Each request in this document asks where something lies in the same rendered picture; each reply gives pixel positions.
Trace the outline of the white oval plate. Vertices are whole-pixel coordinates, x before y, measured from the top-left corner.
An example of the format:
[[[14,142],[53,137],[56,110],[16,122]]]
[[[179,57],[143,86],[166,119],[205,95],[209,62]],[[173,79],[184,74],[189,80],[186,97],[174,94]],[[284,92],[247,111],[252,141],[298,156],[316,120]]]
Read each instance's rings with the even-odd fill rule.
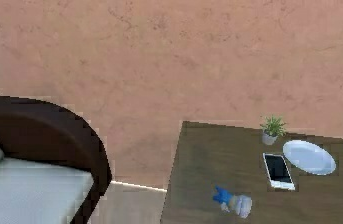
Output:
[[[324,176],[336,170],[333,156],[314,143],[290,140],[283,145],[282,150],[291,164],[307,173]]]

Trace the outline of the blue and white spray bottle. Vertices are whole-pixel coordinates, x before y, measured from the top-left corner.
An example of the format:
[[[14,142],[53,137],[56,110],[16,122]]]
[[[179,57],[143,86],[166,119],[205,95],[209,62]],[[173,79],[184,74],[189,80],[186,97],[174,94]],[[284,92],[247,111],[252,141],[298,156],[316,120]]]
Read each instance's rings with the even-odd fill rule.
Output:
[[[219,203],[224,212],[235,212],[240,218],[246,219],[251,213],[252,198],[246,195],[235,195],[219,186],[215,187],[216,194],[212,199]]]

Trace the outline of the small green potted plant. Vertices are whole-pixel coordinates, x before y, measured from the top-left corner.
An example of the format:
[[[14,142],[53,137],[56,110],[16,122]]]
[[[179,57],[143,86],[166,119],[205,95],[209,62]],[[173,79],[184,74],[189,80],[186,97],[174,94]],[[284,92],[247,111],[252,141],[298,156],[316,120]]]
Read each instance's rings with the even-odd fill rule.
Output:
[[[286,122],[281,117],[271,115],[260,124],[262,129],[262,142],[266,145],[273,145],[274,142],[286,134]]]

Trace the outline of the white mobile phone black screen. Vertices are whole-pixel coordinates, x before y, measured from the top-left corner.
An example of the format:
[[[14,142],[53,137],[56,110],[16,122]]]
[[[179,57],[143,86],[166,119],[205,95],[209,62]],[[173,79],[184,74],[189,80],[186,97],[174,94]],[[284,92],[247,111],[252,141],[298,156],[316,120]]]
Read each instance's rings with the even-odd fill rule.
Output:
[[[263,160],[272,188],[291,191],[295,189],[295,184],[282,155],[264,153]]]

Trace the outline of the brown wooden table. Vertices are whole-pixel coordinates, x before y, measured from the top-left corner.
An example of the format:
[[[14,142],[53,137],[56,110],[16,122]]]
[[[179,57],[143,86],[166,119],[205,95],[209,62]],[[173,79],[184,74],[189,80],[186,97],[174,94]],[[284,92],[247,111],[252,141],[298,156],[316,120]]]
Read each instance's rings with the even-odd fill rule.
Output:
[[[321,146],[336,170],[317,176],[289,165],[296,189],[271,188],[262,154],[281,154],[289,140]],[[251,197],[249,216],[222,211],[216,186]],[[160,224],[343,224],[343,139],[287,133],[267,146],[259,129],[185,121]]]

